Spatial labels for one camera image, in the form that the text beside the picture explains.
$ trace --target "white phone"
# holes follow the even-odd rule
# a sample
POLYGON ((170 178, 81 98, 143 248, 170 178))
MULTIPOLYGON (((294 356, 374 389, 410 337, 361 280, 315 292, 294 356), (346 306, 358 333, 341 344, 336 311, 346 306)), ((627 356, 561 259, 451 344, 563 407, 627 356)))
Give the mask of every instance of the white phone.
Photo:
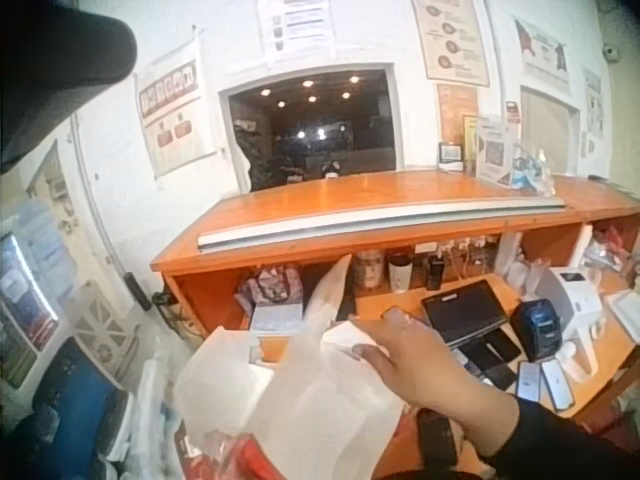
POLYGON ((542 373, 544 381, 547 384, 547 390, 553 403, 553 408, 557 412, 562 412, 573 407, 573 394, 571 387, 562 372, 560 362, 555 358, 542 364, 542 373))
POLYGON ((516 395, 524 400, 540 401, 540 365, 529 362, 518 364, 516 395))

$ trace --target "white wall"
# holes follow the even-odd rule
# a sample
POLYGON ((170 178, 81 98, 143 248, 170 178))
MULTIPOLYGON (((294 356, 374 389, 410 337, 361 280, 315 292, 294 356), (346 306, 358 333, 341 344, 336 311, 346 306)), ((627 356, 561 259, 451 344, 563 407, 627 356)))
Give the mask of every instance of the white wall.
POLYGON ((620 50, 609 66, 613 102, 611 179, 640 196, 640 22, 625 7, 601 15, 604 41, 620 50))
MULTIPOLYGON (((609 80, 601 57, 602 39, 592 0, 474 0, 486 50, 491 88, 479 89, 482 114, 500 114, 505 100, 520 100, 520 85, 582 109, 585 101, 582 65, 602 76, 605 112, 611 118, 609 80), (522 78, 522 62, 513 16, 534 23, 567 44, 571 94, 522 78), (493 36, 498 41, 495 54, 493 36), (502 64, 501 88, 497 58, 502 64)), ((160 281, 148 265, 170 240, 222 196, 239 191, 230 152, 235 151, 223 126, 223 106, 217 93, 246 84, 281 78, 309 68, 383 65, 393 73, 398 111, 394 123, 402 129, 405 168, 436 163, 439 140, 435 85, 427 80, 411 0, 332 0, 337 42, 335 56, 268 64, 262 52, 254 0, 81 0, 84 10, 119 18, 133 29, 138 42, 136 70, 192 36, 192 26, 204 29, 203 56, 214 135, 222 151, 154 181, 139 121, 133 81, 112 88, 81 109, 80 129, 90 176, 103 220, 128 270, 150 292, 160 281)), ((608 174, 610 123, 597 158, 577 158, 570 167, 580 174, 608 174)))
MULTIPOLYGON (((10 175, 15 184, 14 188, 21 192, 26 192, 27 187, 38 173, 38 169, 42 165, 47 152, 56 141, 60 168, 65 182, 68 187, 73 187, 69 188, 69 196, 75 211, 74 218, 78 219, 80 224, 78 228, 81 230, 80 232, 76 231, 76 238, 84 243, 82 249, 71 249, 71 254, 76 262, 83 264, 80 269, 84 270, 84 274, 99 283, 109 302, 117 313, 124 318, 133 306, 133 297, 120 279, 113 264, 106 261, 108 254, 105 245, 95 226, 89 204, 82 191, 80 172, 75 158, 74 145, 71 142, 71 130, 68 121, 59 125, 11 170, 10 175)), ((14 208, 28 200, 26 194, 20 194, 17 198, 18 201, 13 205, 14 208)), ((84 274, 79 274, 79 281, 86 280, 84 274)))

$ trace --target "wooden counter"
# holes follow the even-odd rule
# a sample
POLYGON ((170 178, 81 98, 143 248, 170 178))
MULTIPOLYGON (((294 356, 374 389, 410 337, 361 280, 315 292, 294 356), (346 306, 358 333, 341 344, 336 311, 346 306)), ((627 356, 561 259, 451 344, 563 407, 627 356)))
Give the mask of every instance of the wooden counter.
MULTIPOLYGON (((213 207, 165 248, 154 259, 151 268, 162 273, 184 312, 206 336, 220 325, 227 329, 246 328, 244 311, 234 294, 247 270, 259 265, 321 263, 365 249, 406 247, 422 242, 522 231, 522 248, 527 258, 548 258, 552 265, 562 266, 568 263, 580 230, 586 223, 592 223, 598 229, 614 226, 623 238, 624 247, 631 251, 640 226, 640 203, 606 185, 585 179, 556 177, 555 181, 557 196, 564 200, 566 208, 553 213, 499 218, 488 215, 486 218, 380 228, 218 253, 200 253, 197 245, 201 234, 232 231, 274 221, 372 208, 425 204, 452 206, 457 202, 500 202, 501 199, 528 198, 523 192, 493 187, 463 174, 438 171, 355 175, 255 192, 224 200, 213 207)), ((478 278, 448 283, 443 288, 456 288, 478 278)), ((505 310, 509 313, 513 311, 518 302, 515 293, 499 277, 488 275, 485 278, 505 310)), ((619 278, 607 275, 603 287, 606 291, 614 292, 625 286, 619 278)), ((419 311, 420 300, 430 294, 421 288, 403 295, 362 297, 356 301, 357 310, 361 317, 378 318, 386 309, 397 305, 422 316, 419 311)), ((510 327, 504 329, 515 339, 510 327)), ((274 351, 281 350, 284 343, 281 340, 274 351)), ((634 345, 617 320, 609 316, 604 336, 595 343, 600 370, 585 384, 571 382, 576 405, 563 412, 563 415, 574 416, 607 388, 608 382, 633 348, 634 345)), ((514 370, 517 370, 517 361, 511 365, 514 370)), ((636 371, 640 371, 637 365, 632 368, 632 374, 635 375, 636 371)), ((542 401, 549 405, 548 399, 543 398, 542 401)), ((392 452, 391 464, 400 460, 399 464, 408 468, 410 462, 403 464, 402 455, 413 452, 413 460, 410 460, 415 460, 415 435, 405 438, 409 444, 398 443, 397 440, 394 439, 389 447, 392 452)), ((477 465, 477 457, 473 454, 465 453, 463 456, 470 459, 470 464, 477 465)))
POLYGON ((439 171, 372 173, 288 185, 221 201, 161 252, 153 260, 151 268, 156 272, 179 275, 261 263, 319 261, 367 248, 390 248, 434 239, 586 223, 640 213, 638 202, 606 185, 586 179, 557 177, 556 190, 557 196, 567 204, 564 212, 398 227, 220 253, 198 251, 200 234, 275 220, 399 205, 532 197, 521 191, 494 187, 463 174, 439 171))
MULTIPOLYGON (((418 318, 423 318, 424 313, 422 312, 420 304, 420 301, 423 298, 462 287, 481 279, 486 279, 489 282, 491 288, 498 297, 502 308, 511 315, 520 302, 518 295, 500 277, 494 274, 451 282, 446 286, 443 286, 443 289, 438 292, 429 292, 424 288, 419 288, 410 290, 403 294, 389 293, 384 295, 361 297, 356 300, 358 315, 361 318, 377 319, 380 318, 382 313, 389 308, 398 306, 418 318)), ((603 276, 600 289, 601 293, 611 294, 624 288, 625 284, 618 275, 606 273, 603 276)), ((504 325, 502 330, 520 346, 520 342, 510 325, 504 325)), ((596 358, 598 359, 599 364, 598 373, 586 383, 575 382, 567 376, 567 380, 569 381, 569 385, 571 386, 571 391, 574 396, 575 405, 569 410, 561 412, 559 415, 565 418, 573 418, 582 409, 584 409, 593 398, 606 389, 613 376, 627 357, 629 357, 634 348, 635 343, 628 336, 615 316, 607 310, 607 322, 604 334, 594 342, 596 358)), ((527 359, 523 353, 512 361, 509 364, 509 367, 514 372, 517 372, 518 363, 526 360, 527 359)), ((583 366, 583 368, 588 370, 588 363, 586 362, 586 359, 577 356, 576 360, 583 366)), ((515 393, 515 384, 512 385, 508 391, 510 393, 515 393)), ((544 382, 542 382, 541 392, 541 404, 553 411, 551 400, 549 399, 544 382)), ((374 478, 380 478, 406 470, 420 470, 422 468, 421 458, 417 448, 417 430, 411 427, 398 432, 398 434, 391 440, 385 453, 380 459, 374 478)), ((490 467, 479 460, 478 456, 475 454, 473 446, 468 442, 465 442, 457 469, 459 471, 473 473, 476 475, 482 475, 483 473, 491 470, 490 467)))
MULTIPOLYGON (((395 294, 389 293, 384 295, 366 296, 356 299, 358 315, 361 318, 376 319, 380 318, 382 313, 391 307, 397 306, 411 313, 417 318, 423 318, 424 313, 420 301, 442 292, 453 290, 478 280, 486 279, 495 292, 502 308, 511 316, 513 310, 520 303, 520 299, 516 292, 509 287, 504 280, 494 274, 483 275, 470 279, 463 279, 456 282, 450 282, 443 286, 438 292, 429 292, 424 288, 410 290, 407 293, 395 294)), ((617 275, 607 273, 603 276, 602 292, 606 294, 615 293, 625 288, 624 282, 617 275)), ((575 398, 575 406, 562 412, 563 417, 573 417, 579 412, 593 397, 595 397, 611 380, 613 375, 618 371, 620 365, 626 360, 635 347, 635 343, 627 335, 624 328, 620 325, 613 314, 607 312, 607 323, 602 338, 594 342, 596 357, 598 358, 599 370, 594 378, 587 383, 578 383, 568 378, 571 385, 571 391, 575 398)), ((505 325, 502 329, 516 343, 520 344, 510 325, 505 325)), ((516 360, 511 362, 509 366, 514 372, 518 371, 518 363, 526 360, 524 354, 520 355, 516 360)), ((588 363, 584 359, 578 359, 588 370, 588 363)), ((547 397, 543 397, 542 403, 549 409, 551 403, 547 397)))

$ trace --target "window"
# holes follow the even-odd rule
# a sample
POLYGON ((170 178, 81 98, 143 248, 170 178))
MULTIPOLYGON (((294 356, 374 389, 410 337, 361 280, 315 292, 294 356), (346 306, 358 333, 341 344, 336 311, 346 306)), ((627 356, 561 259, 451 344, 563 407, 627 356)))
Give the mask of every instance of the window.
POLYGON ((306 75, 229 97, 251 191, 396 169, 384 70, 306 75))
POLYGON ((543 152, 552 173, 570 173, 577 158, 577 110, 542 94, 522 89, 522 146, 535 157, 543 152))

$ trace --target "black sleeve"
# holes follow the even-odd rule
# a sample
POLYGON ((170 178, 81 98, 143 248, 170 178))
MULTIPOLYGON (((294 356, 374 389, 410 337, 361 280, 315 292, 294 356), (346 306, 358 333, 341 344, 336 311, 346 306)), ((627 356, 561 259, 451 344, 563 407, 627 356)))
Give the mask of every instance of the black sleeve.
POLYGON ((640 457, 590 435, 537 403, 518 399, 511 438, 485 461, 510 479, 640 479, 640 457))

